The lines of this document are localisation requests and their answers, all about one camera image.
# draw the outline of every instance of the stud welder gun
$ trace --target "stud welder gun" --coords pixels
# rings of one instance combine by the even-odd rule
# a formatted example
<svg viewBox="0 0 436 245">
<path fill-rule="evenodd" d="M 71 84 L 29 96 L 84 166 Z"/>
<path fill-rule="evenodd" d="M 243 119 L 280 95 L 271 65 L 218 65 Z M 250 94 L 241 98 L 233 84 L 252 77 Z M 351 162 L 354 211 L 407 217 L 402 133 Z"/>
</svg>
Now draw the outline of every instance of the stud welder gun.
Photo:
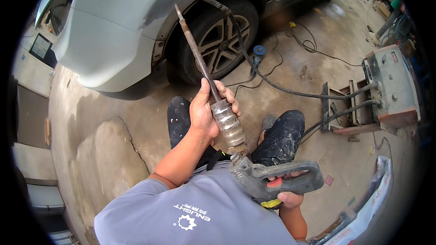
<svg viewBox="0 0 436 245">
<path fill-rule="evenodd" d="M 185 19 L 183 19 L 180 9 L 177 5 L 175 5 L 175 8 L 179 16 L 179 23 L 198 66 L 201 69 L 201 73 L 209 81 L 211 86 L 211 96 L 215 100 L 215 102 L 211 101 L 211 111 L 227 146 L 229 146 L 228 153 L 232 154 L 232 163 L 229 169 L 235 178 L 244 186 L 247 192 L 252 195 L 253 200 L 257 201 L 263 207 L 271 209 L 279 208 L 281 201 L 277 199 L 277 195 L 282 191 L 303 194 L 320 189 L 324 184 L 324 178 L 318 163 L 314 161 L 293 161 L 267 167 L 263 164 L 253 164 L 253 162 L 248 159 L 246 156 L 247 145 L 245 143 L 247 137 L 241 126 L 241 122 L 232 111 L 232 105 L 227 99 L 223 99 L 219 95 L 209 69 L 204 63 L 204 59 L 198 50 L 198 46 Z M 271 182 L 267 181 L 268 177 L 271 176 L 299 171 L 306 172 L 297 177 L 278 178 Z"/>
</svg>

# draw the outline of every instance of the red trigger button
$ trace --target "red trigger button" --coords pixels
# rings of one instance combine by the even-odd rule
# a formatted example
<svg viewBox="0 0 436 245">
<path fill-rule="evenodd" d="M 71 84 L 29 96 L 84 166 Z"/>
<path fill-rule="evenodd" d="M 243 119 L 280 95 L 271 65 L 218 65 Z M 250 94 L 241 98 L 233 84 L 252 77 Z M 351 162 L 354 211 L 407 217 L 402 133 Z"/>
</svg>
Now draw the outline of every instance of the red trigger button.
<svg viewBox="0 0 436 245">
<path fill-rule="evenodd" d="M 266 183 L 266 186 L 271 188 L 271 187 L 282 185 L 282 183 L 283 183 L 282 178 L 280 177 L 275 179 L 274 181 Z"/>
</svg>

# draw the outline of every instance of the car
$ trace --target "car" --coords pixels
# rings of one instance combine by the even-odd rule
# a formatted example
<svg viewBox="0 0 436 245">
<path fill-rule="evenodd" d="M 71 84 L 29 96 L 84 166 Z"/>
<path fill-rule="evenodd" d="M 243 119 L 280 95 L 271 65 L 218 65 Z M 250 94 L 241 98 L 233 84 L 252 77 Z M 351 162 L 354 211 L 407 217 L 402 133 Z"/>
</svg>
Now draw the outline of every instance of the car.
<svg viewBox="0 0 436 245">
<path fill-rule="evenodd" d="M 299 0 L 218 0 L 235 15 L 249 48 L 259 19 Z M 178 24 L 177 4 L 214 79 L 243 54 L 230 20 L 200 0 L 41 0 L 35 27 L 51 25 L 56 59 L 78 82 L 103 95 L 137 100 L 168 85 L 168 72 L 188 83 L 201 73 Z"/>
</svg>

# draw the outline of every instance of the gray t-shirt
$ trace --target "gray t-shirt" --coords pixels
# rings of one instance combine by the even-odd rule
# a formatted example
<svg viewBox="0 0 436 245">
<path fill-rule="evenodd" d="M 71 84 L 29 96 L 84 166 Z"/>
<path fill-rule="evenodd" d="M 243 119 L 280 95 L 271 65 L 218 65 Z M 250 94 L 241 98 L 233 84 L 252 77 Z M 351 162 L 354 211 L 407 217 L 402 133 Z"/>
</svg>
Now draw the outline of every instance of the gray t-shirt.
<svg viewBox="0 0 436 245">
<path fill-rule="evenodd" d="M 197 169 L 175 189 L 156 180 L 139 182 L 110 202 L 94 219 L 106 244 L 287 244 L 295 241 L 273 210 L 245 192 L 228 170 Z"/>
</svg>

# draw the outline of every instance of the gray shoe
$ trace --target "gray shoe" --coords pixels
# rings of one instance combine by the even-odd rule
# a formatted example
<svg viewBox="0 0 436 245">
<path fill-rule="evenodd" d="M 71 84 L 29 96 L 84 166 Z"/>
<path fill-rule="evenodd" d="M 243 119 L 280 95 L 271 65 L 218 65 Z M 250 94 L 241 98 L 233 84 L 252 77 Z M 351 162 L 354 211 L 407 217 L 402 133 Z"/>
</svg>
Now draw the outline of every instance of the gray shoe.
<svg viewBox="0 0 436 245">
<path fill-rule="evenodd" d="M 262 133 L 264 130 L 271 128 L 274 122 L 275 122 L 275 116 L 270 113 L 267 114 L 262 121 L 262 129 L 260 130 L 260 132 Z"/>
</svg>

